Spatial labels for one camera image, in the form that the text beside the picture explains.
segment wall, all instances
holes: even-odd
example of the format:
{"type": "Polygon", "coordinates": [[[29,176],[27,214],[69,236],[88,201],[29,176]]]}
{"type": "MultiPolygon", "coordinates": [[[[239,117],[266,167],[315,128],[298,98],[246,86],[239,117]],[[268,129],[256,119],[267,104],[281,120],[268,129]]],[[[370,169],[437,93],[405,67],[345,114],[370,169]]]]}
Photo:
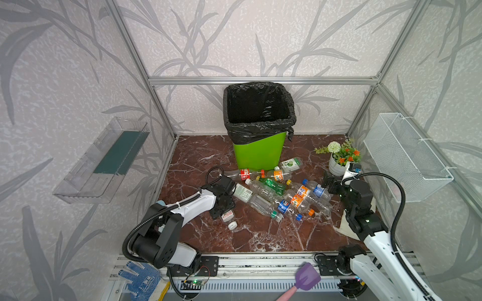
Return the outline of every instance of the wall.
{"type": "Polygon", "coordinates": [[[98,300],[172,139],[101,1],[0,3],[0,300],[98,300]],[[111,118],[151,133],[110,204],[52,191],[111,118]]]}
{"type": "MultiPolygon", "coordinates": [[[[481,19],[481,1],[432,1],[383,81],[479,192],[481,19]]],[[[371,103],[371,113],[390,111],[380,110],[380,102],[371,103]]],[[[354,134],[359,140],[376,117],[371,113],[354,134]]],[[[398,207],[381,186],[386,200],[381,209],[391,221],[398,207]]],[[[480,218],[449,184],[422,202],[407,204],[397,232],[443,300],[474,301],[482,294],[481,228],[480,218]]]]}
{"type": "MultiPolygon", "coordinates": [[[[118,0],[151,77],[374,76],[415,0],[118,0]]],[[[225,86],[157,87],[178,133],[226,133],[225,86]]],[[[365,86],[292,86],[295,133],[345,133],[365,86]]]]}

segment spatula handle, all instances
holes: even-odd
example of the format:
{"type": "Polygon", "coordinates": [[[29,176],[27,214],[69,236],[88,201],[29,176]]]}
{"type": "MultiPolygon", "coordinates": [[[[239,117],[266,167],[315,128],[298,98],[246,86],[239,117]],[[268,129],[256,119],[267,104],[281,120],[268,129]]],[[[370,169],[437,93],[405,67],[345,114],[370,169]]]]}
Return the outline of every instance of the spatula handle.
{"type": "Polygon", "coordinates": [[[288,301],[292,295],[296,293],[296,286],[290,288],[287,292],[281,295],[281,297],[277,298],[276,301],[288,301]]]}

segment blue glove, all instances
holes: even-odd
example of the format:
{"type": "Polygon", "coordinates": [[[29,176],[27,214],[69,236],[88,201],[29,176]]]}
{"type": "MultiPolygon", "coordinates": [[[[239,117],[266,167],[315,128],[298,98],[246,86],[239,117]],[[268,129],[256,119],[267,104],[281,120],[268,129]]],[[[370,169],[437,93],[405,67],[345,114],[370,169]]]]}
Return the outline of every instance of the blue glove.
{"type": "Polygon", "coordinates": [[[130,271],[120,270],[119,276],[129,281],[127,288],[131,292],[131,300],[148,301],[150,295],[152,295],[152,292],[154,292],[161,279],[161,272],[149,263],[143,262],[140,264],[142,267],[134,262],[128,262],[126,264],[129,269],[133,270],[138,275],[135,275],[130,271]]]}

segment white flower pot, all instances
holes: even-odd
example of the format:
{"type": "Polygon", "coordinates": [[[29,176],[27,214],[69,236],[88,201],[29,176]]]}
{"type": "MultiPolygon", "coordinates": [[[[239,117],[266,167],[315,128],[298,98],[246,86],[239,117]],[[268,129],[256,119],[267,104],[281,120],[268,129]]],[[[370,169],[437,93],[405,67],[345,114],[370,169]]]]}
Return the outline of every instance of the white flower pot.
{"type": "Polygon", "coordinates": [[[335,159],[333,159],[333,156],[330,156],[330,162],[328,163],[328,168],[332,174],[335,176],[342,176],[345,174],[345,169],[347,169],[346,166],[341,166],[338,164],[335,159]]]}

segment green trash can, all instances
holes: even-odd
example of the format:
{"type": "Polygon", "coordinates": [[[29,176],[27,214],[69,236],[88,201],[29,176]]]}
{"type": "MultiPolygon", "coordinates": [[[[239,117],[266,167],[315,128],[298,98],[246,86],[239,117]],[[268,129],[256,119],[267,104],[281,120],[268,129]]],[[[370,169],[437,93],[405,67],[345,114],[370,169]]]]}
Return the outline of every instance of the green trash can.
{"type": "Polygon", "coordinates": [[[272,82],[225,88],[223,117],[240,169],[272,170],[277,166],[286,132],[291,140],[296,123],[291,94],[283,85],[272,82]]]}

